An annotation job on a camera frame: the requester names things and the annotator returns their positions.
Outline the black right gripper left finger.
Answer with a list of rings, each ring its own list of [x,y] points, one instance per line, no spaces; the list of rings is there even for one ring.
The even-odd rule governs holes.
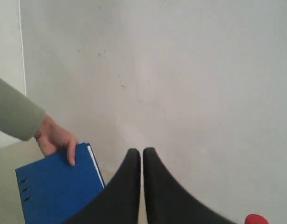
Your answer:
[[[141,158],[131,148],[104,190],[66,224],[137,224],[141,187]]]

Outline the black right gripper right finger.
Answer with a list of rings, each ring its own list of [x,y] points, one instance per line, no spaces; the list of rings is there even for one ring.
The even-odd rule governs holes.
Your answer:
[[[232,224],[189,194],[172,176],[156,150],[143,151],[143,181],[149,224]]]

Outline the person's bare hand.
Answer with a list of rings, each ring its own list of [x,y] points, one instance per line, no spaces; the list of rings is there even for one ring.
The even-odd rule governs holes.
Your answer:
[[[77,138],[56,124],[50,116],[45,116],[34,138],[44,156],[50,156],[65,150],[69,164],[71,166],[75,165],[75,149],[76,145],[79,144]]]

